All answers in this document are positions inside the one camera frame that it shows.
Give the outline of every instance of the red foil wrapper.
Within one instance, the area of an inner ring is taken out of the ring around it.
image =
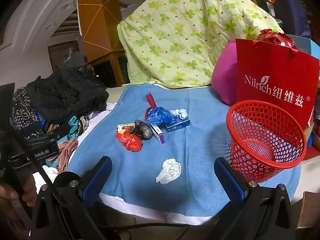
[[[124,147],[128,151],[138,152],[141,150],[141,139],[134,134],[130,134],[128,130],[126,130],[123,134],[116,133],[116,138],[123,143]]]
[[[289,47],[292,49],[297,49],[296,43],[293,38],[289,37],[285,33],[274,32],[271,29],[260,31],[260,35],[258,36],[257,40],[270,42],[273,44]]]

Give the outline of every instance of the wooden leg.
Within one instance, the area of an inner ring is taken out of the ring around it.
[[[112,66],[113,74],[115,75],[117,85],[118,87],[121,87],[124,84],[124,78],[121,72],[118,58],[113,53],[111,53],[109,59]]]

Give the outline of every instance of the human hand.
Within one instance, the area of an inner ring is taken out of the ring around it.
[[[37,199],[36,183],[30,174],[24,183],[22,189],[25,193],[22,194],[22,200],[27,203],[29,207],[34,207]],[[18,200],[18,193],[8,184],[0,183],[0,210],[11,220],[20,220],[15,212],[10,200]]]

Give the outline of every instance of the magenta pillow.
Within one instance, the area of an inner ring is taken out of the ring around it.
[[[227,105],[236,102],[237,86],[237,51],[236,43],[229,42],[220,55],[212,73],[213,90]]]

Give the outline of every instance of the red plastic basket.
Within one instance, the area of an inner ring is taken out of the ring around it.
[[[307,143],[292,115],[273,104],[247,100],[227,113],[231,134],[230,162],[247,181],[263,182],[298,165]]]

